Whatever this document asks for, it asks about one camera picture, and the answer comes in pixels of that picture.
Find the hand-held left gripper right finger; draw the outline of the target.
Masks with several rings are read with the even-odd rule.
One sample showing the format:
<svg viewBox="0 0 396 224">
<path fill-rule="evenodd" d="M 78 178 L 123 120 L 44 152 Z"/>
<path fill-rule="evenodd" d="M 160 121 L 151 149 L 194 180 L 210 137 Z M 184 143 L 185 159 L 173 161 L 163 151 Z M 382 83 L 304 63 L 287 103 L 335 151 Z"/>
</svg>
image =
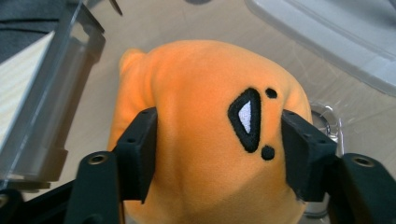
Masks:
<svg viewBox="0 0 396 224">
<path fill-rule="evenodd" d="M 286 161 L 286 180 L 297 198 L 322 202 L 324 170 L 335 158 L 337 144 L 298 114 L 283 110 L 282 144 Z"/>
</svg>

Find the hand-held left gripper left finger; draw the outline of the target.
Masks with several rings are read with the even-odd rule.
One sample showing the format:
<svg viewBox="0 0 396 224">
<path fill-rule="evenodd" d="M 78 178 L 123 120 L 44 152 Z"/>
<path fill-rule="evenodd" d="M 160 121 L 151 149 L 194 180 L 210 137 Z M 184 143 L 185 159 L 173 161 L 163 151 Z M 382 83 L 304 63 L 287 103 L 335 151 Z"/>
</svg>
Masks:
<svg viewBox="0 0 396 224">
<path fill-rule="evenodd" d="M 155 173 L 158 114 L 155 107 L 139 112 L 113 152 L 118 161 L 121 198 L 144 203 Z"/>
</svg>

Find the orange plush toy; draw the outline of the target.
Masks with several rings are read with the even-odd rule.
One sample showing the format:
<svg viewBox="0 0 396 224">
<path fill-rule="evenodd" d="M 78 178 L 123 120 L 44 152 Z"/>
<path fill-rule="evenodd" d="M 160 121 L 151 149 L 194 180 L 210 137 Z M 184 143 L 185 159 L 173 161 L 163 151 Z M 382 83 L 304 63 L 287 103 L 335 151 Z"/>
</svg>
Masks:
<svg viewBox="0 0 396 224">
<path fill-rule="evenodd" d="M 305 205 L 286 180 L 281 116 L 310 105 L 277 63 L 237 46 L 186 40 L 126 51 L 110 141 L 158 113 L 154 177 L 138 224 L 297 224 Z"/>
</svg>

